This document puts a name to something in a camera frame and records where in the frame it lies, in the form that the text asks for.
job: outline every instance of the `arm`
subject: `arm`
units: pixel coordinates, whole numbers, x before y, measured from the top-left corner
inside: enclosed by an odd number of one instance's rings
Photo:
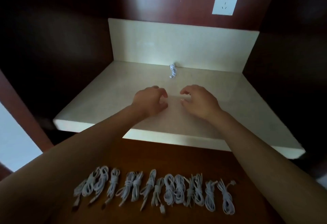
[[[0,220],[43,223],[55,206],[100,165],[114,139],[167,108],[167,103],[159,103],[161,96],[166,98],[167,93],[158,86],[139,91],[130,106],[56,145],[1,181]]]
[[[247,175],[286,223],[327,223],[327,191],[308,174],[259,139],[198,85],[186,86],[182,105],[223,135]]]

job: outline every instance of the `wall socket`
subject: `wall socket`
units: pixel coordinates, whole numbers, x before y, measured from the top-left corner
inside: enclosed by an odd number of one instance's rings
[[[215,0],[212,14],[233,15],[237,0]]]

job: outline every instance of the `forearm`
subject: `forearm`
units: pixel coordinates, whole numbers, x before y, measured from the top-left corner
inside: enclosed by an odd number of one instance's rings
[[[210,122],[260,192],[287,223],[326,222],[327,191],[231,115]]]
[[[0,183],[0,219],[33,215],[43,222],[61,201],[99,164],[110,143],[144,119],[128,106],[37,157]]]

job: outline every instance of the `white countertop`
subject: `white countertop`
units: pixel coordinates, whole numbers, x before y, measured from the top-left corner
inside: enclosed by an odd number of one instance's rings
[[[198,84],[209,90],[223,110],[287,158],[304,149],[241,73],[112,62],[55,118],[59,130],[81,132],[131,104],[141,89],[158,85],[166,89],[169,107],[158,116],[134,126],[124,137],[152,142],[229,150],[209,123],[191,116],[180,105],[180,90]]]

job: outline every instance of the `electrical outlet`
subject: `electrical outlet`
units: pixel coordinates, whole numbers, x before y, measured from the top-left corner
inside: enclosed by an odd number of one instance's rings
[[[233,15],[237,0],[215,0],[212,14]]]

